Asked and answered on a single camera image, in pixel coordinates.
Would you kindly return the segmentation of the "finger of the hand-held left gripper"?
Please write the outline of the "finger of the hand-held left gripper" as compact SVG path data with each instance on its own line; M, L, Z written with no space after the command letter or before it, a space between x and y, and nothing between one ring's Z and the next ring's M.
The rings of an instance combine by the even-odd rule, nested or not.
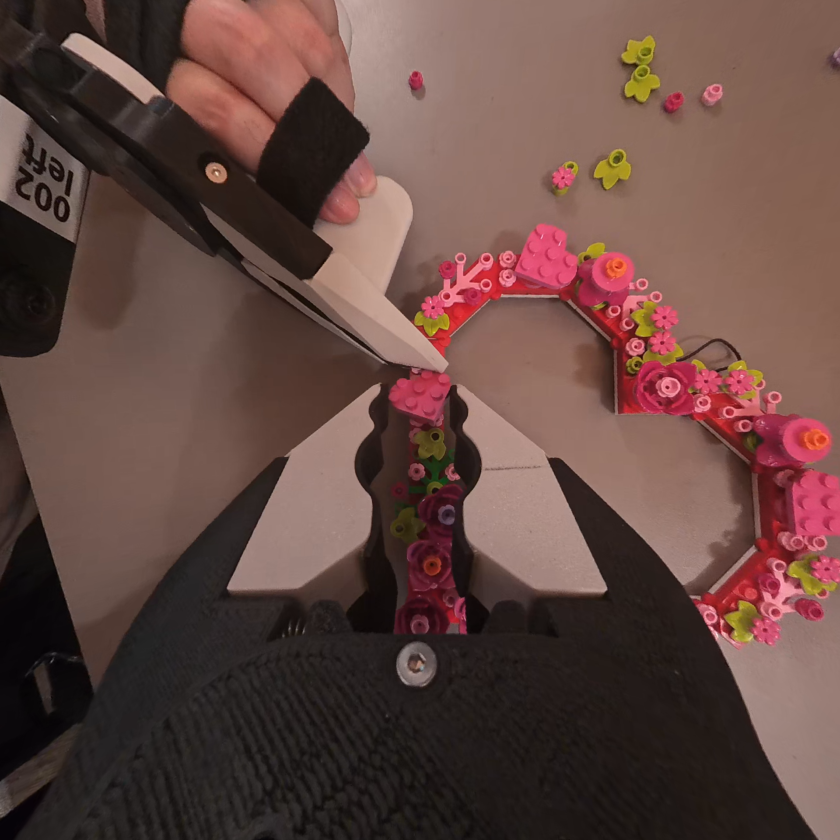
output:
M331 255L310 288L384 361L442 373L448 362L343 255Z
M239 266L246 274L250 275L253 280L256 280L268 291L272 292L277 297L283 299L285 302L299 310L302 314L310 318L310 320L323 326L331 333L341 337L343 340L353 345L353 347L366 353L376 361L379 361L380 363L386 362L384 358L374 352L373 349L365 342L356 337L346 328L331 320L327 315L322 313L314 303L303 297L297 290L289 288L286 284L269 276L265 273L265 271L253 265L245 258L239 261Z

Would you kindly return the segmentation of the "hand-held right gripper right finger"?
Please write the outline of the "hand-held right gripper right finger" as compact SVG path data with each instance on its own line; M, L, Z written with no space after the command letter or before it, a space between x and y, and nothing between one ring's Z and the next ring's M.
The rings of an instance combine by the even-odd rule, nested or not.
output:
M448 410L465 485L453 548L465 630L479 634L499 602L602 597L606 583L543 449L463 385Z

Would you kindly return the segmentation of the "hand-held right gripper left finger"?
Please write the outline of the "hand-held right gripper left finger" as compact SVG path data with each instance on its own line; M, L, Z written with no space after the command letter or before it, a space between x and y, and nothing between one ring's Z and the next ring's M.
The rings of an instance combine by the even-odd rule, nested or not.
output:
M392 632L397 583L373 483L384 465L386 385L373 385L283 459L227 583L232 596L335 601L358 632Z

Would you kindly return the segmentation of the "red lego heart flower wreath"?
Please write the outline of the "red lego heart flower wreath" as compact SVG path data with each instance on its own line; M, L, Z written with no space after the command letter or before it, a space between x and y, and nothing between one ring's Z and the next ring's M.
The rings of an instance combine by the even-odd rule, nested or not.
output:
M558 298L612 347L617 415L686 417L703 426L752 473L754 546L734 570L695 603L714 637L735 648L774 646L781 621L797 614L824 618L823 603L838 591L838 558L827 549L838 537L838 477L817 465L838 436L823 422L782 413L781 394L761 371L724 343L734 361L709 367L697 358L711 340L686 353L673 331L675 308L636 277L625 254L594 243L579 255L566 233L540 224L520 253L482 254L472 265L457 254L441 263L440 292L423 300L416 329L441 354L455 332L487 303L500 298ZM390 390L396 411L410 418L408 482L395 485L392 535L406 547L407 596L395 630L466 633L466 599L454 580L457 505L465 485L455 469L455 437L445 425L446 374L412 369Z

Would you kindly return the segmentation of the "person's left hand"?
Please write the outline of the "person's left hand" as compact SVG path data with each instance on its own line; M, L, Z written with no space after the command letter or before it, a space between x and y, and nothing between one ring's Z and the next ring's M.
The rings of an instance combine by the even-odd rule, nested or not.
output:
M354 110L333 1L193 1L165 92L249 174L277 122L316 77Z

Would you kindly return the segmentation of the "person's dark clothing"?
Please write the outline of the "person's dark clothing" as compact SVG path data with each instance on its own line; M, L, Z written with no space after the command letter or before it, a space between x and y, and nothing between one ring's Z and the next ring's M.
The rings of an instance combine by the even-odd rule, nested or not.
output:
M1 583L2 811L7 778L63 748L92 688L40 516L14 542Z

